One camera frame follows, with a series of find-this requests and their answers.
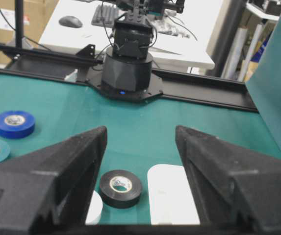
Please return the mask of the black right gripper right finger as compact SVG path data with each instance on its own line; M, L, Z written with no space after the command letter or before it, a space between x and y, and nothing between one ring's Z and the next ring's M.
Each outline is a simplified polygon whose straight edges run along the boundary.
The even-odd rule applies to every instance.
M281 159L181 125L175 141L202 221L281 235Z

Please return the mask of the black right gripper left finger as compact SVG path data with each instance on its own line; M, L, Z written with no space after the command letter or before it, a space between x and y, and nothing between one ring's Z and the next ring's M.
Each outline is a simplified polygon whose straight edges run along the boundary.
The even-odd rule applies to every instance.
M82 226L107 145L104 126L0 163L0 235Z

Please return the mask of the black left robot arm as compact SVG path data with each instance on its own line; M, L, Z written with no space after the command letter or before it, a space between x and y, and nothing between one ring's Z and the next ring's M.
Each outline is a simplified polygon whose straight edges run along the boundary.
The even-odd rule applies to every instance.
M111 98L140 101L163 95L162 79L152 73L148 52L156 29L148 20L144 3L117 0L125 14L114 21L114 44L106 50L100 74L100 91Z

